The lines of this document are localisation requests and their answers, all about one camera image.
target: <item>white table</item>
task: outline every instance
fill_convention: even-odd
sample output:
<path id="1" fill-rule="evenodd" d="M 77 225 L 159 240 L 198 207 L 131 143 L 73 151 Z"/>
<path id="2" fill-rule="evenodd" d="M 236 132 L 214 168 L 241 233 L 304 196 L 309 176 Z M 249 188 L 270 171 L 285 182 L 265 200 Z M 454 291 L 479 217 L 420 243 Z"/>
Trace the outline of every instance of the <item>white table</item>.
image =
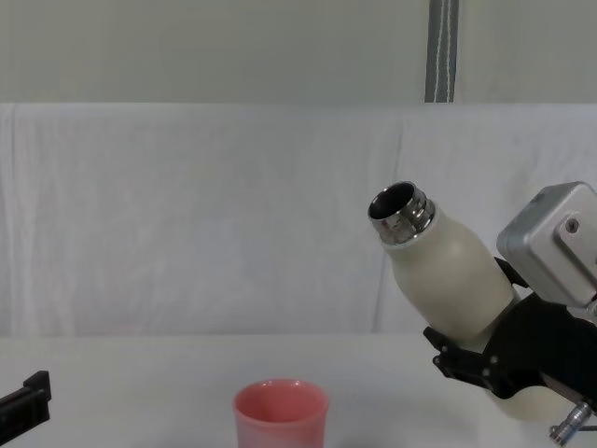
<path id="1" fill-rule="evenodd" d="M 545 425 L 508 419 L 433 355 L 423 336 L 5 339 L 0 393 L 50 372 L 51 420 L 12 448 L 233 448 L 232 397 L 269 377 L 328 391 L 329 448 L 550 446 Z"/>

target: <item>robotic arm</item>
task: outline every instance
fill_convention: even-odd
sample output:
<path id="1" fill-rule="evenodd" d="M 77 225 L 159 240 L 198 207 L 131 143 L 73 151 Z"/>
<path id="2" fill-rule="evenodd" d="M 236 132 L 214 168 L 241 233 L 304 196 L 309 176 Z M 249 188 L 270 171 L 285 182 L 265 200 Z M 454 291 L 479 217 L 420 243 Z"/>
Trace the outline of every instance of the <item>robotic arm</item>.
<path id="1" fill-rule="evenodd" d="M 408 281 L 423 269 L 414 264 L 431 265 L 436 258 L 444 257 L 439 252 L 446 252 L 447 246 L 438 236 L 444 232 L 439 230 L 440 221 L 447 219 L 444 227 L 454 224 L 440 217 L 434 228 L 436 209 L 411 183 L 384 190 L 369 207 L 369 218 L 393 259 L 398 285 L 431 324 L 423 334 L 438 350 L 434 364 L 446 377 L 485 388 L 499 399 L 510 399 L 530 386 L 544 386 L 569 399 L 576 407 L 549 434 L 564 446 L 597 411 L 597 359 L 591 355 L 597 350 L 597 194 L 581 182 L 547 187 L 500 232 L 497 246 L 505 260 L 495 260 L 499 270 L 510 284 L 532 292 L 493 315 L 492 331 L 479 350 L 463 348 L 466 344 L 462 340 L 446 335 L 439 327 L 451 328 L 446 325 L 446 320 L 452 318 L 448 315 L 450 309 L 445 307 L 446 299 L 458 305 L 455 308 L 462 310 L 460 305 L 470 305 L 464 309 L 470 309 L 474 316 L 486 317 L 471 307 L 483 301 L 483 294 L 490 302 L 493 292 L 489 282 L 485 291 L 478 287 L 463 289 L 475 296 L 473 301 L 460 300 L 453 291 L 446 298 L 430 301 L 425 296 L 428 291 L 422 293 L 420 287 L 413 287 Z M 444 233 L 450 244 L 462 240 L 455 252 L 464 254 L 460 259 L 463 272 L 455 282 L 444 282 L 445 273 L 436 269 L 437 282 L 444 282 L 449 288 L 465 280 L 475 283 L 471 279 L 480 275 L 492 278 L 480 268 L 464 263 L 467 253 L 473 254 L 468 248 L 476 247 L 468 240 L 476 237 L 464 237 L 454 231 Z M 416 257 L 408 255 L 416 245 L 431 245 L 431 241 L 437 253 L 427 247 L 424 252 L 431 252 L 431 256 L 423 255 L 420 249 Z M 429 308 L 431 302 L 448 316 L 432 321 L 435 315 L 433 307 Z M 456 324 L 470 327 L 466 318 L 456 317 L 461 319 L 455 320 Z"/>

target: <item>black clamp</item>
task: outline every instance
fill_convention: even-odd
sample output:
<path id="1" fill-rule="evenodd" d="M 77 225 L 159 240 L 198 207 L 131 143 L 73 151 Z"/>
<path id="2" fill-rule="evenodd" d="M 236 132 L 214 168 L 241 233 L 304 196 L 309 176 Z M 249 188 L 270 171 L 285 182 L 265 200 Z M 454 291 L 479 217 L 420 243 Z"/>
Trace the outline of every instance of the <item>black clamp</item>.
<path id="1" fill-rule="evenodd" d="M 501 259 L 512 284 L 528 287 Z M 597 404 L 597 327 L 571 316 L 566 307 L 536 294 L 513 304 L 500 317 L 483 353 L 460 348 L 440 332 L 423 335 L 438 350 L 433 362 L 448 378 L 509 399 L 525 387 L 549 387 L 573 402 Z"/>
<path id="2" fill-rule="evenodd" d="M 0 445 L 49 420 L 49 373 L 39 371 L 22 385 L 0 399 Z"/>

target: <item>pink cup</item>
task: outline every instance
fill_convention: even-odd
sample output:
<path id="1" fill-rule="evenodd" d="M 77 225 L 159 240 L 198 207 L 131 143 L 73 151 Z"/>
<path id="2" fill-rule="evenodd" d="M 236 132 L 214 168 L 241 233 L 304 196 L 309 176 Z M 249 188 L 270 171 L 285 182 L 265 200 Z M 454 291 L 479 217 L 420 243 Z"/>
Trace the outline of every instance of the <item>pink cup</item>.
<path id="1" fill-rule="evenodd" d="M 329 399 L 300 380 L 267 380 L 234 399 L 239 448 L 324 448 Z"/>

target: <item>cream-colored bottle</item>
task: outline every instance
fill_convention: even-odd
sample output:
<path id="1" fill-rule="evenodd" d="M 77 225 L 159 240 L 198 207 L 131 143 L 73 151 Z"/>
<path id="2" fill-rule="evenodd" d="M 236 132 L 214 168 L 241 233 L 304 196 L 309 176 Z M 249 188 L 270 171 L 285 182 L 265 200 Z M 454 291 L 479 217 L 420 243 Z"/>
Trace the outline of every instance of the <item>cream-colored bottle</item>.
<path id="1" fill-rule="evenodd" d="M 481 352 L 493 322 L 516 295 L 483 242 L 410 182 L 382 191 L 368 215 L 407 299 L 431 327 Z M 528 387 L 511 399 L 489 395 L 520 420 L 555 421 L 570 407 L 545 387 Z"/>

